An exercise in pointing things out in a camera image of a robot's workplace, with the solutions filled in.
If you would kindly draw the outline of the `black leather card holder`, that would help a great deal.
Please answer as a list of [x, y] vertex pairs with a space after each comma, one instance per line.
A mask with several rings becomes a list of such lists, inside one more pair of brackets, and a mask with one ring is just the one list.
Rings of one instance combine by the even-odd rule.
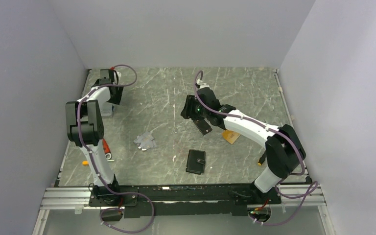
[[201, 175], [205, 171], [206, 153], [190, 149], [188, 152], [186, 172]]

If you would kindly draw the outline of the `clear plastic screw box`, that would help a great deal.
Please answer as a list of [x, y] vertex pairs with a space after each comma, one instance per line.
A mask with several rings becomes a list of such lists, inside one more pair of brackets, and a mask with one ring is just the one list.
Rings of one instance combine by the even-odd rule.
[[105, 104], [102, 108], [100, 108], [100, 111], [103, 117], [111, 117], [114, 113], [114, 105]]

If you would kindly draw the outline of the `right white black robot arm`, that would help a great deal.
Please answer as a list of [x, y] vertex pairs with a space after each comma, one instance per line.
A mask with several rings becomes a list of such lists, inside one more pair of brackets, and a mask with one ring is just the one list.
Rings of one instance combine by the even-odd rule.
[[216, 126], [239, 133], [264, 148], [267, 167], [254, 180], [250, 190], [251, 199], [256, 203], [264, 202], [269, 197], [269, 190], [303, 165], [306, 158], [292, 126], [270, 125], [243, 114], [234, 106], [222, 105], [209, 87], [200, 88], [196, 95], [187, 95], [181, 116], [196, 121], [203, 134]]

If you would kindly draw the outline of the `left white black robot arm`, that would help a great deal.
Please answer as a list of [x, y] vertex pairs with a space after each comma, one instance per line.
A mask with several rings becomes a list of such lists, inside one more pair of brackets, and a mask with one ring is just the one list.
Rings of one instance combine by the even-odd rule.
[[103, 149], [105, 131], [101, 107], [105, 103], [115, 104], [117, 96], [121, 96], [121, 89], [115, 84], [118, 79], [113, 69], [102, 69], [89, 93], [65, 105], [68, 139], [85, 154], [94, 178], [94, 196], [110, 206], [120, 201], [121, 192]]

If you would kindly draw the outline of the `black flat card sleeve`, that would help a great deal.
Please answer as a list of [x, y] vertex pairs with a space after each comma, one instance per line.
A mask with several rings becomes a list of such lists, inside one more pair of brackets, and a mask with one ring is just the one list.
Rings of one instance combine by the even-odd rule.
[[194, 119], [193, 123], [203, 136], [212, 131], [211, 126], [204, 119]]

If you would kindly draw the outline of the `orange card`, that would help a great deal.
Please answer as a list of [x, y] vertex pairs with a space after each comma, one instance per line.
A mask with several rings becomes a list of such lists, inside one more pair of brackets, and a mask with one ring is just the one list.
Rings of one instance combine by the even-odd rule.
[[230, 144], [234, 144], [236, 140], [240, 137], [240, 134], [234, 131], [225, 130], [222, 133], [222, 137], [224, 140], [226, 140]]

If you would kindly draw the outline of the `silver credit card stack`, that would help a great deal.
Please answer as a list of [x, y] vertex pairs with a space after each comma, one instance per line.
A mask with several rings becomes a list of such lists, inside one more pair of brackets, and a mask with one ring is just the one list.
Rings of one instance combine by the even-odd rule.
[[138, 146], [141, 151], [146, 151], [157, 146], [151, 132], [146, 131], [145, 133], [137, 136], [134, 143]]

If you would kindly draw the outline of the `silver wrench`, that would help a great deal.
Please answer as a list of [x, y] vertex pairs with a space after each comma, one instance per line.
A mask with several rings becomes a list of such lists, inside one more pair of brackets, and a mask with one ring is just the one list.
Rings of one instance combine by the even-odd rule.
[[105, 154], [105, 157], [106, 157], [106, 160], [107, 160], [108, 162], [114, 161], [114, 159], [113, 159], [111, 153], [107, 153], [107, 154]]

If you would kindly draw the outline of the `yellow tipped black tool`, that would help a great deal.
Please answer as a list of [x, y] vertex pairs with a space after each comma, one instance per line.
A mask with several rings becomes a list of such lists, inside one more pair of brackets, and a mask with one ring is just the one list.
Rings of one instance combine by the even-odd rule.
[[265, 160], [266, 160], [266, 154], [263, 153], [262, 156], [258, 160], [258, 165], [262, 166], [264, 164]]

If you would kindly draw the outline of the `aluminium frame rail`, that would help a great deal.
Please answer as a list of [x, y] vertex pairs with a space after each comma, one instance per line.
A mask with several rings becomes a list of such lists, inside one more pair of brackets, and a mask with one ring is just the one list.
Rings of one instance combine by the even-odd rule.
[[[296, 198], [296, 195], [305, 193], [307, 185], [281, 185], [279, 186], [282, 202], [279, 205], [270, 205], [268, 208], [259, 207], [262, 211], [280, 207], [283, 212], [288, 208], [295, 208], [298, 205], [307, 207], [325, 207], [326, 201], [320, 186], [317, 186], [305, 199]], [[88, 206], [89, 197], [93, 193], [91, 187], [57, 187], [47, 188], [40, 208], [42, 210], [74, 210], [81, 213], [84, 209], [92, 209]]]

